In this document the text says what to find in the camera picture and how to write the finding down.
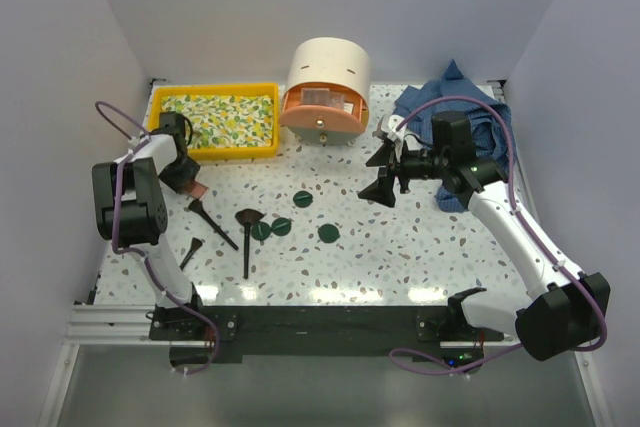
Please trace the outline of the pink blush palette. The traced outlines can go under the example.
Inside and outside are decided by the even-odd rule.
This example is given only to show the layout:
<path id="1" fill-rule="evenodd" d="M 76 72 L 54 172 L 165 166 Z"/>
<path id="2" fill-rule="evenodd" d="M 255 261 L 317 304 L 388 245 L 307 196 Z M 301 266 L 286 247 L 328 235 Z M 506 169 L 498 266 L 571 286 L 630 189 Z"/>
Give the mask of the pink blush palette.
<path id="1" fill-rule="evenodd" d="M 206 185 L 196 180 L 187 182 L 181 189 L 181 192 L 183 194 L 188 195 L 189 197 L 196 200 L 201 200 L 208 191 L 209 188 Z"/>

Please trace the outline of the yellow plastic tray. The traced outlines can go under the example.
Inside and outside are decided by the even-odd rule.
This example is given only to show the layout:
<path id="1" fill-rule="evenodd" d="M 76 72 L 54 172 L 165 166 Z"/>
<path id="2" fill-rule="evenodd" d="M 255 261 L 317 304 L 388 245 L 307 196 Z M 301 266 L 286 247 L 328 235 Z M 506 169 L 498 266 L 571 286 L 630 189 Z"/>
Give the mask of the yellow plastic tray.
<path id="1" fill-rule="evenodd" d="M 279 89 L 274 83 L 249 83 L 249 84 L 222 84 L 222 85 L 175 85 L 161 86 L 155 89 L 151 95 L 147 128 L 152 130 L 160 126 L 160 116 L 164 113 L 161 109 L 161 98 L 173 95 L 241 95 L 260 96 L 268 95 L 274 101 L 274 130 L 271 146 L 262 148 L 206 148 L 195 149 L 188 146 L 189 154 L 197 161 L 218 161 L 237 159 L 270 158 L 276 155 L 279 147 Z M 191 124 L 187 127 L 187 139 L 190 143 L 194 132 Z"/>

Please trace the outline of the round cream drawer organizer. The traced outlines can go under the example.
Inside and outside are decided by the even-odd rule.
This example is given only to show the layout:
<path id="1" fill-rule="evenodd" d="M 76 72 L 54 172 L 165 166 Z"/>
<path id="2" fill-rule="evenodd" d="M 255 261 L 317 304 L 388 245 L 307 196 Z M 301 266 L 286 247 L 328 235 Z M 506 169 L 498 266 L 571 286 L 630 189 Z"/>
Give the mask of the round cream drawer organizer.
<path id="1" fill-rule="evenodd" d="M 369 122 L 371 60 L 358 44 L 317 37 L 295 50 L 279 124 L 301 141 L 346 145 Z"/>

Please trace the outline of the small brown square palette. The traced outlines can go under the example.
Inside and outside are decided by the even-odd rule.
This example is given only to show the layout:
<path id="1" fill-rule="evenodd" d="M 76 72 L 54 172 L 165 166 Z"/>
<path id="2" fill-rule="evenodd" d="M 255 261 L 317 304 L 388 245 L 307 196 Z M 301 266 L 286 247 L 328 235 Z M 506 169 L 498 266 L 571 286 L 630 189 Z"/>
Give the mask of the small brown square palette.
<path id="1" fill-rule="evenodd" d="M 304 88 L 301 90 L 302 105 L 328 106 L 329 89 L 324 88 Z"/>

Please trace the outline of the nine-pan orange eyeshadow palette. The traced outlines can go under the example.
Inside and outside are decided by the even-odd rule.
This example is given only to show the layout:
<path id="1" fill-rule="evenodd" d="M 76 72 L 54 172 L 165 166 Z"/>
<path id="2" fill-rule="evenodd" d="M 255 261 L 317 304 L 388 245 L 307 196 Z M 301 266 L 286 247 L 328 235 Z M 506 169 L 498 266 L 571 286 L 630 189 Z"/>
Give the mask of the nine-pan orange eyeshadow palette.
<path id="1" fill-rule="evenodd" d="M 329 101 L 328 106 L 336 109 L 344 109 L 345 105 L 345 95 L 335 92 L 329 93 Z"/>

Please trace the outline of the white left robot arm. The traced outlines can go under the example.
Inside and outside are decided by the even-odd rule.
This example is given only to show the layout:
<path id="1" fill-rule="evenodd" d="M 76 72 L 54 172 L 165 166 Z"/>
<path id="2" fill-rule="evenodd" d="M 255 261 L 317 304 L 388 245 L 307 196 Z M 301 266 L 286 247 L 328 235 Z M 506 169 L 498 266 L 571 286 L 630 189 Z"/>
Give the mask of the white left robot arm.
<path id="1" fill-rule="evenodd" d="M 114 253 L 139 260 L 156 306 L 178 308 L 173 329 L 185 339 L 196 339 L 206 330 L 207 315 L 169 246 L 169 213 L 161 188 L 183 193 L 195 181 L 199 165 L 188 155 L 190 128 L 184 115 L 163 113 L 157 129 L 144 133 L 124 156 L 94 165 L 91 176 L 99 234 Z"/>

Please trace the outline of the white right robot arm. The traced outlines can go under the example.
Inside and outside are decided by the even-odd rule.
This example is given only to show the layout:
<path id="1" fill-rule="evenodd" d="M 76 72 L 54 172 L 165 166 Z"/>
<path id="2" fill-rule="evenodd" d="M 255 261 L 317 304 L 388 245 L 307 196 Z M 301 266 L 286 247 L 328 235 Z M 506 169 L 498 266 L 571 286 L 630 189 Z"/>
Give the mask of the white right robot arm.
<path id="1" fill-rule="evenodd" d="M 471 125 L 457 111 L 431 120 L 433 141 L 410 149 L 404 118 L 386 115 L 374 132 L 382 142 L 367 161 L 376 180 L 359 198 L 386 207 L 413 180 L 439 180 L 493 235 L 525 286 L 530 302 L 492 300 L 477 287 L 451 296 L 448 333 L 469 339 L 479 329 L 516 336 L 534 359 L 593 348 L 606 337 L 604 315 L 611 292 L 599 273 L 586 274 L 541 229 L 515 193 L 510 177 L 490 157 L 480 157 Z"/>

